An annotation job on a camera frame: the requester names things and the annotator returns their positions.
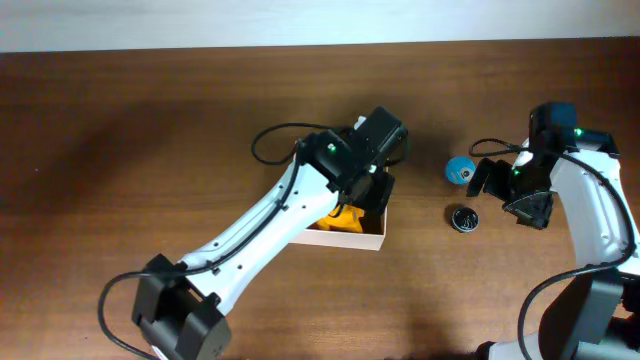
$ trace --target white box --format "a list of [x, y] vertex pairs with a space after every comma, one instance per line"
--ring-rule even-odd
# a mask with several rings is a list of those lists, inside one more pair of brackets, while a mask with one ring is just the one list
[[325, 231], [306, 229], [291, 242], [294, 244], [334, 246], [349, 249], [375, 250], [382, 247], [382, 242], [387, 234], [387, 211], [379, 218], [378, 231], [370, 233], [349, 233], [342, 231]]

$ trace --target white wall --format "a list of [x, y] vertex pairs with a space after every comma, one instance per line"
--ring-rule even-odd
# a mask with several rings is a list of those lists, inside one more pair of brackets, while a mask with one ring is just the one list
[[0, 51], [640, 35], [640, 0], [0, 0]]

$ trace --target small round object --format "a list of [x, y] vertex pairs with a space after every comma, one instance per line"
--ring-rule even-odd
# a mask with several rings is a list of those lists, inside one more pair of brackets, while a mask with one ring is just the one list
[[478, 227], [479, 222], [478, 214], [468, 207], [456, 209], [451, 216], [453, 228], [460, 232], [472, 232]]
[[456, 185], [464, 185], [468, 183], [473, 177], [473, 173], [476, 171], [476, 165], [464, 156], [457, 156], [449, 160], [447, 166], [444, 169], [444, 174], [447, 180]]

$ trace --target green led light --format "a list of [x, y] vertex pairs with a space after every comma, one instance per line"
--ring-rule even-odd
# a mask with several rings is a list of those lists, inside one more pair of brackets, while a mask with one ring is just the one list
[[335, 145], [329, 144], [327, 145], [327, 151], [329, 151], [329, 154], [334, 155], [338, 151], [338, 149]]

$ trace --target wire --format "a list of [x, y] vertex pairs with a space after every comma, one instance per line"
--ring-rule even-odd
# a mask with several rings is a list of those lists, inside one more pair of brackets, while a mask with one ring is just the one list
[[[299, 147], [296, 145], [294, 147], [294, 154], [298, 151]], [[113, 279], [109, 280], [109, 282], [107, 282], [104, 286], [104, 288], [102, 289], [102, 292], [100, 293], [100, 297], [98, 298], [98, 324], [100, 324], [100, 329], [102, 330], [102, 332], [104, 333], [104, 335], [107, 337], [107, 339], [111, 340], [114, 344], [120, 346], [121, 348], [137, 355], [140, 356], [144, 359], [148, 359], [148, 360], [160, 360], [158, 357], [153, 356], [143, 350], [140, 350], [128, 343], [126, 343], [124, 340], [118, 338], [107, 326], [107, 322], [105, 320], [105, 316], [104, 316], [104, 305], [106, 303], [107, 300], [107, 295], [109, 294], [109, 291], [111, 291], [111, 288], [113, 288], [113, 286], [123, 280], [127, 280], [127, 279], [140, 279], [140, 278], [145, 278], [145, 277], [153, 277], [153, 276], [158, 276], [158, 277], [163, 277], [163, 278], [167, 278], [167, 279], [171, 279], [171, 278], [177, 278], [177, 277], [183, 277], [183, 276], [191, 276], [191, 275], [196, 275], [196, 274], [201, 274], [207, 271], [212, 271], [216, 268], [218, 268], [220, 265], [222, 265], [224, 262], [226, 262], [229, 258], [233, 257], [235, 254], [237, 254], [238, 252], [240, 252], [245, 246], [247, 246], [251, 240], [253, 240], [253, 238], [255, 238], [262, 230], [264, 230], [264, 228], [269, 225], [269, 223], [271, 222], [271, 220], [273, 220], [274, 217], [276, 217], [276, 215], [278, 215], [278, 213], [283, 210], [286, 211], [287, 208], [285, 206], [285, 203], [287, 201], [287, 199], [289, 198], [289, 195], [291, 194], [291, 191], [293, 190], [293, 186], [294, 183], [296, 182], [296, 179], [298, 177], [298, 171], [300, 170], [300, 156], [296, 156], [295, 157], [295, 161], [294, 161], [294, 166], [293, 166], [293, 171], [291, 173], [291, 179], [289, 180], [289, 184], [287, 185], [287, 188], [284, 190], [284, 192], [282, 193], [282, 196], [280, 197], [280, 199], [278, 199], [275, 202], [275, 207], [273, 208], [273, 210], [271, 210], [271, 212], [269, 213], [269, 215], [267, 215], [264, 220], [260, 223], [260, 225], [258, 225], [244, 240], [242, 240], [242, 242], [240, 242], [238, 245], [236, 245], [231, 251], [229, 251], [228, 253], [220, 256], [218, 259], [216, 259], [215, 261], [212, 262], [208, 262], [207, 265], [199, 267], [199, 268], [195, 268], [195, 269], [187, 269], [184, 271], [175, 271], [175, 272], [148, 272], [148, 271], [131, 271], [131, 272], [127, 272], [127, 273], [123, 273], [120, 274], [116, 277], [114, 277]]]
[[[484, 144], [487, 142], [492, 142], [492, 143], [496, 143], [496, 144], [500, 144], [503, 145], [505, 147], [507, 147], [507, 150], [500, 150], [500, 151], [493, 151], [493, 152], [485, 152], [485, 153], [476, 153], [473, 152], [473, 149], [475, 149], [476, 146], [480, 145], [480, 144]], [[487, 157], [487, 156], [496, 156], [496, 155], [505, 155], [505, 154], [517, 154], [519, 152], [522, 151], [529, 151], [528, 147], [522, 147], [522, 146], [518, 146], [518, 145], [514, 145], [514, 144], [510, 144], [506, 141], [502, 141], [500, 139], [494, 139], [494, 138], [486, 138], [486, 139], [480, 139], [476, 142], [474, 142], [470, 147], [469, 147], [469, 155], [473, 156], [473, 157]]]
[[[258, 155], [258, 153], [256, 151], [256, 147], [258, 145], [258, 142], [265, 135], [267, 135], [268, 133], [273, 132], [275, 130], [282, 129], [282, 128], [287, 128], [287, 127], [305, 127], [305, 128], [312, 128], [312, 129], [333, 130], [335, 132], [342, 132], [342, 131], [345, 131], [345, 130], [352, 130], [352, 128], [348, 127], [348, 126], [331, 127], [331, 126], [326, 126], [326, 125], [309, 124], [309, 123], [284, 123], [284, 124], [278, 124], [278, 125], [274, 125], [274, 126], [268, 127], [266, 129], [262, 130], [260, 133], [258, 133], [258, 135], [256, 135], [256, 137], [253, 139], [253, 142], [251, 142], [251, 155], [253, 155], [253, 157], [256, 158], [256, 160], [258, 160], [259, 162], [261, 162], [261, 163], [263, 163], [265, 165], [269, 165], [269, 166], [279, 166], [279, 165], [284, 165], [287, 162], [289, 162], [291, 160], [291, 158], [293, 157], [293, 155], [295, 154], [295, 152], [296, 152], [295, 147], [293, 148], [293, 150], [291, 150], [291, 152], [289, 152], [289, 154], [287, 154], [287, 156], [285, 156], [284, 158], [282, 158], [280, 160], [266, 160], [266, 159], [262, 158], [260, 155]], [[405, 140], [404, 153], [402, 154], [402, 156], [399, 159], [387, 160], [384, 163], [384, 166], [391, 167], [391, 166], [394, 166], [394, 165], [398, 165], [401, 162], [404, 162], [409, 157], [409, 150], [410, 150], [409, 138], [407, 137], [406, 140]]]
[[294, 147], [293, 150], [291, 150], [291, 152], [289, 154], [287, 154], [287, 156], [282, 158], [282, 160], [275, 160], [275, 161], [273, 161], [273, 160], [265, 160], [262, 157], [260, 157], [260, 155], [258, 155], [258, 153], [256, 152], [256, 146], [258, 145], [258, 141], [260, 141], [260, 139], [262, 139], [263, 136], [267, 135], [268, 133], [270, 133], [272, 131], [275, 131], [275, 130], [278, 130], [278, 129], [282, 129], [282, 128], [286, 128], [286, 127], [306, 127], [306, 128], [324, 129], [324, 130], [334, 129], [331, 126], [318, 125], [318, 124], [308, 124], [308, 123], [284, 123], [284, 124], [271, 126], [271, 127], [268, 127], [266, 129], [262, 130], [253, 139], [253, 142], [251, 143], [251, 155], [253, 155], [253, 157], [256, 158], [256, 160], [258, 160], [259, 162], [261, 162], [261, 163], [263, 163], [265, 165], [269, 165], [269, 166], [278, 166], [278, 165], [283, 165], [283, 164], [286, 164], [287, 162], [289, 162], [289, 160], [291, 160], [293, 155], [296, 153], [296, 147]]
[[[495, 142], [495, 143], [507, 146], [509, 150], [496, 151], [493, 153], [480, 153], [480, 154], [474, 153], [473, 152], [474, 147], [484, 142]], [[473, 145], [471, 145], [471, 147], [469, 148], [469, 155], [474, 157], [493, 156], [493, 155], [510, 154], [510, 153], [515, 153], [520, 151], [527, 151], [527, 150], [529, 149], [523, 148], [514, 144], [509, 144], [505, 141], [498, 140], [498, 139], [482, 139], [482, 140], [476, 141]], [[520, 347], [520, 351], [522, 352], [522, 355], [526, 360], [533, 360], [533, 359], [531, 358], [531, 355], [529, 354], [529, 351], [527, 350], [527, 347], [524, 342], [524, 324], [527, 316], [527, 311], [529, 310], [529, 307], [533, 303], [533, 300], [536, 298], [536, 296], [538, 296], [538, 294], [540, 294], [544, 289], [548, 288], [549, 286], [563, 280], [571, 279], [576, 276], [593, 274], [600, 271], [614, 269], [624, 264], [627, 260], [629, 260], [636, 251], [635, 233], [633, 231], [633, 221], [631, 220], [631, 215], [629, 214], [629, 211], [627, 210], [627, 207], [625, 206], [624, 201], [622, 200], [622, 197], [616, 191], [613, 185], [611, 185], [611, 182], [609, 181], [609, 179], [607, 179], [604, 175], [602, 175], [598, 170], [594, 169], [589, 164], [586, 164], [585, 162], [580, 161], [567, 154], [557, 153], [549, 150], [546, 150], [545, 154], [550, 156], [557, 156], [558, 158], [561, 158], [575, 165], [578, 165], [584, 170], [591, 173], [593, 176], [596, 177], [596, 179], [600, 181], [602, 186], [604, 186], [607, 189], [607, 191], [611, 194], [611, 197], [613, 197], [614, 201], [616, 202], [616, 205], [618, 206], [620, 213], [622, 214], [622, 218], [623, 218], [629, 239], [627, 240], [627, 244], [626, 244], [627, 246], [625, 247], [620, 259], [611, 261], [611, 262], [604, 262], [599, 265], [587, 265], [581, 269], [575, 269], [575, 270], [566, 271], [566, 272], [554, 275], [546, 279], [545, 281], [541, 282], [540, 284], [538, 284], [538, 286], [536, 286], [535, 288], [533, 288], [533, 290], [531, 290], [531, 292], [529, 292], [529, 294], [524, 300], [524, 303], [522, 304], [522, 307], [520, 308], [520, 313], [518, 315], [518, 346]]]

